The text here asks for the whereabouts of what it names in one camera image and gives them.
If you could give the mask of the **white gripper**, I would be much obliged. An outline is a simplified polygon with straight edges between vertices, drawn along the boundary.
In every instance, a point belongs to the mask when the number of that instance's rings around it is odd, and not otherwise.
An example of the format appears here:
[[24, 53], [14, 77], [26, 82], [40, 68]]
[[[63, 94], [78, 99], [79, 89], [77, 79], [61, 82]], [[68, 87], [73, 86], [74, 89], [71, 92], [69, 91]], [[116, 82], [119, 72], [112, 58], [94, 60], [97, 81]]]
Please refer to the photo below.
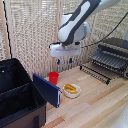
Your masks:
[[[75, 42], [71, 45], [63, 46], [60, 42], [49, 45], [52, 57], [76, 56], [81, 54], [81, 43]], [[60, 59], [57, 59], [57, 65], [60, 65]], [[69, 64], [73, 63], [73, 58], [69, 58]]]

